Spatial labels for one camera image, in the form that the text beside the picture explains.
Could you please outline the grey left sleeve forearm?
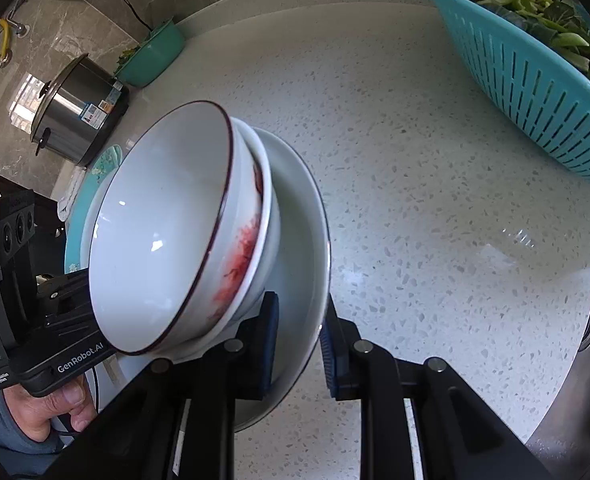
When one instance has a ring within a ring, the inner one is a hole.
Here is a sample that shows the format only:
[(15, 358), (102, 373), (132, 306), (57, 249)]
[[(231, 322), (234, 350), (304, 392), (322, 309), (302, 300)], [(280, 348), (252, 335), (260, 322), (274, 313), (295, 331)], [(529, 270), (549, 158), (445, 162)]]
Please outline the grey left sleeve forearm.
[(13, 479), (35, 479), (64, 450), (60, 437), (51, 431), (44, 442), (26, 437), (15, 423), (0, 391), (0, 464)]

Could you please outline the person's left hand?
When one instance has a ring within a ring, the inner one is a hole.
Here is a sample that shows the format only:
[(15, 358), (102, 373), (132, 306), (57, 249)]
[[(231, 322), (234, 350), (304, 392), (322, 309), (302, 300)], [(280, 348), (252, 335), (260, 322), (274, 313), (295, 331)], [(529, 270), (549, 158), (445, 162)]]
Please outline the person's left hand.
[(42, 398), (31, 396), (21, 385), (2, 393), (16, 426), (35, 442), (48, 439), (54, 417), (70, 416), (73, 430), (82, 432), (98, 414), (84, 375)]

